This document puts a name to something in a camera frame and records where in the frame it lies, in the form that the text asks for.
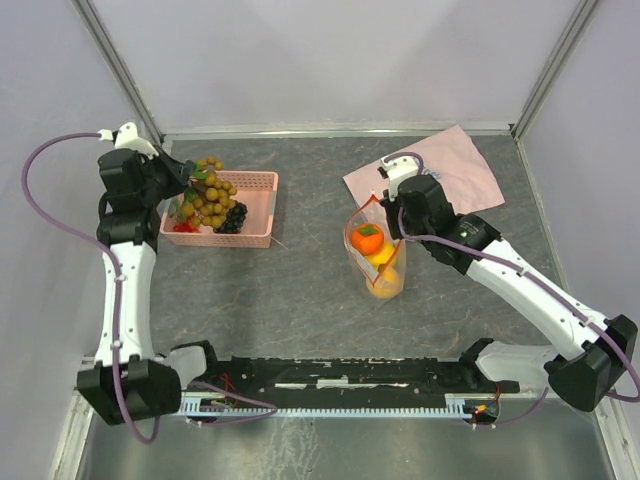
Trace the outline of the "orange persimmon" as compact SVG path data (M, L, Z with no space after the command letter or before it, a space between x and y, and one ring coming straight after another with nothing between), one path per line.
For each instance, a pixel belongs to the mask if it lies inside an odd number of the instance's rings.
M385 243L385 235L381 227L375 223L358 225L350 234L350 243L361 255L376 254Z

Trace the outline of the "brown longan bunch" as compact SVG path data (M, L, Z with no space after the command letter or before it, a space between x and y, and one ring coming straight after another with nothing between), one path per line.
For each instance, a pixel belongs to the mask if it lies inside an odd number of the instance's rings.
M238 190L220 176L224 164L215 156L195 162L187 189L174 198L169 206L168 216L173 220L178 213L197 213L201 218L200 232L211 232L226 219L227 212L239 201L235 199Z

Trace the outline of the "clear zip top bag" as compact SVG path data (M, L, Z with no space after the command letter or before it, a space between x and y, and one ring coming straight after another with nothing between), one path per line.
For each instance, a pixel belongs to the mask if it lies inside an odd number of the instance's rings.
M371 194L348 219L343 243L354 271L363 278L364 290L373 299L386 302L403 291L406 244L391 238L376 195Z

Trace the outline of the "yellow peach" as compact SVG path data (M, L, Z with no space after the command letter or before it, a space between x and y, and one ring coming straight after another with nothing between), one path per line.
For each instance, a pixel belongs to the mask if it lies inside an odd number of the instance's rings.
M389 299L402 291L404 279L395 269L387 268L374 283L366 280L365 285L374 297L378 299Z

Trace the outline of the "yellow orange fruit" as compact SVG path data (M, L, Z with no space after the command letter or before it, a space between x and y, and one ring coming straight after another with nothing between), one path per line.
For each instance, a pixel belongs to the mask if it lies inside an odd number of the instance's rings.
M368 255L367 260L375 269L379 269L389 261L395 262L393 259L394 252L395 246L392 243L385 242L376 253Z

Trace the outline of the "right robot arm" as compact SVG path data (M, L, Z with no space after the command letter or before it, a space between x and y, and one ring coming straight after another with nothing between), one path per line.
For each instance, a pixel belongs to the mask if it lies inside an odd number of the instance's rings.
M493 381L542 380L584 412L605 397L638 402L637 394L614 390L623 375L639 380L632 365L638 327L631 319L608 318L573 298L485 220L455 213L430 175L390 179L381 204L393 238L421 244L437 262L491 290L551 343L548 353L530 346L487 346L460 364L463 386L481 391Z

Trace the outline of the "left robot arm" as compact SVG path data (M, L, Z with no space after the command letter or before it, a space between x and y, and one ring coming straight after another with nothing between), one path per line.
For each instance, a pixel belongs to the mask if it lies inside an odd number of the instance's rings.
M96 239L103 249L105 306L94 366L77 388L108 425L173 414L193 383L209 390L221 366L207 341L174 347L157 359L150 334L150 289L161 219L159 204L183 193L190 166L161 148L116 148L98 160L105 191Z

